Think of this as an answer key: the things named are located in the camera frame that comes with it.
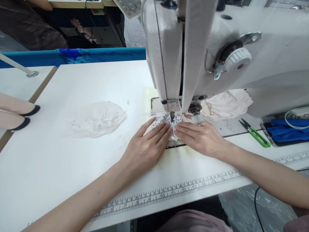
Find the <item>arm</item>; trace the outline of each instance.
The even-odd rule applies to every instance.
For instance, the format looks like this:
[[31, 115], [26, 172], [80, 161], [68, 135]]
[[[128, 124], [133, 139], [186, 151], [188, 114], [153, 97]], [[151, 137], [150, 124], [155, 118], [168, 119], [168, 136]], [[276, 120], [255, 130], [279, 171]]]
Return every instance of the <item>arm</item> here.
[[301, 173], [226, 141], [206, 121], [201, 126], [188, 122], [179, 123], [175, 134], [201, 154], [234, 166], [279, 200], [309, 209], [309, 178]]
[[23, 232], [80, 231], [105, 204], [153, 167], [163, 155], [172, 130], [163, 123], [143, 136], [154, 120], [149, 120], [137, 131], [122, 158], [108, 171]]
[[48, 0], [27, 0], [27, 1], [42, 8], [43, 10], [53, 11], [52, 6]]

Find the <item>fabric pile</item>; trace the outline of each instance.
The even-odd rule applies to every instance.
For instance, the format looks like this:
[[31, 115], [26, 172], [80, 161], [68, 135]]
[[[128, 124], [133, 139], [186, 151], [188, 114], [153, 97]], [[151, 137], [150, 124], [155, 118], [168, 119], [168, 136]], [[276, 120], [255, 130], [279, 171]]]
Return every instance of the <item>fabric pile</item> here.
[[161, 123], [165, 122], [170, 124], [173, 132], [169, 138], [169, 141], [177, 141], [179, 138], [174, 134], [175, 125], [179, 122], [192, 122], [191, 119], [184, 117], [180, 112], [175, 112], [174, 121], [171, 121], [171, 115], [169, 112], [157, 112], [153, 113], [152, 111], [144, 114], [144, 121], [148, 121], [152, 117], [156, 117], [155, 121], [150, 125], [146, 133], [148, 133], [151, 129], [155, 128], [156, 126], [160, 125]]
[[111, 101], [85, 106], [69, 120], [68, 133], [77, 138], [98, 138], [114, 132], [126, 118], [126, 112]]
[[[297, 127], [309, 126], [308, 119], [287, 119], [288, 122]], [[270, 136], [277, 142], [288, 142], [295, 140], [309, 141], [309, 128], [295, 129], [290, 127], [284, 119], [272, 119], [272, 127], [268, 127], [267, 131]]]
[[229, 90], [203, 100], [201, 113], [206, 120], [228, 120], [246, 113], [252, 103], [243, 89]]

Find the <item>lace doily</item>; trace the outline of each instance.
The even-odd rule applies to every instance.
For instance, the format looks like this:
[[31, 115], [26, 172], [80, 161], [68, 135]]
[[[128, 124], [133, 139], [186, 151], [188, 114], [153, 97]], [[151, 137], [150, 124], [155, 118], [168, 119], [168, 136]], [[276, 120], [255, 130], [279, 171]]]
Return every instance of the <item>lace doily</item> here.
[[169, 141], [177, 141], [179, 138], [174, 134], [175, 125], [179, 122], [191, 122], [191, 119], [188, 119], [184, 117], [181, 113], [175, 112], [175, 118], [174, 121], [171, 122], [171, 115], [169, 112], [157, 112], [153, 113], [150, 111], [149, 113], [144, 113], [144, 121], [148, 121], [152, 117], [156, 117], [155, 121], [150, 125], [150, 127], [147, 129], [146, 133], [148, 133], [151, 129], [155, 128], [159, 124], [165, 122], [170, 124], [171, 128], [173, 129], [173, 132], [169, 138]]
[[101, 101], [81, 108], [69, 120], [68, 132], [78, 138], [98, 138], [115, 131], [126, 113], [111, 101]]
[[231, 119], [246, 113], [252, 103], [243, 89], [229, 90], [203, 100], [201, 113], [210, 121]]

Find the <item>measuring tape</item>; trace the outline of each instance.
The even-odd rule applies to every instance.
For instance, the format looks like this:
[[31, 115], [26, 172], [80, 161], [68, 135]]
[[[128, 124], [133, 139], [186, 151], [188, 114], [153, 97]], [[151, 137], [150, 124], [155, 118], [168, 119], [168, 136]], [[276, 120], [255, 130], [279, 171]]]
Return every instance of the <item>measuring tape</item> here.
[[[309, 151], [282, 156], [273, 159], [273, 161], [281, 164], [287, 164], [306, 158], [309, 158]], [[214, 175], [200, 177], [190, 181], [154, 189], [145, 193], [115, 199], [104, 206], [101, 211], [97, 213], [90, 221], [95, 221], [124, 212], [133, 211], [138, 208], [158, 204], [160, 202], [168, 201], [170, 199], [182, 197], [194, 192], [206, 190], [244, 178], [247, 177], [240, 171], [237, 169], [231, 169]]]

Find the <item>forearm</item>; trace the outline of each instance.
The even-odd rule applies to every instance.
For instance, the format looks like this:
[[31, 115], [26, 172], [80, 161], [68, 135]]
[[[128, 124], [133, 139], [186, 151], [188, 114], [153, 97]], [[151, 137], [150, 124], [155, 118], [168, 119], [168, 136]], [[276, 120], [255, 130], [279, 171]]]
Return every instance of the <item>forearm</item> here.
[[98, 177], [88, 186], [68, 198], [59, 206], [35, 221], [23, 232], [76, 232], [80, 231], [90, 219], [115, 195], [128, 186], [119, 163]]
[[230, 146], [229, 154], [220, 156], [263, 190], [279, 200], [309, 209], [309, 178], [282, 164], [248, 152], [235, 145]]

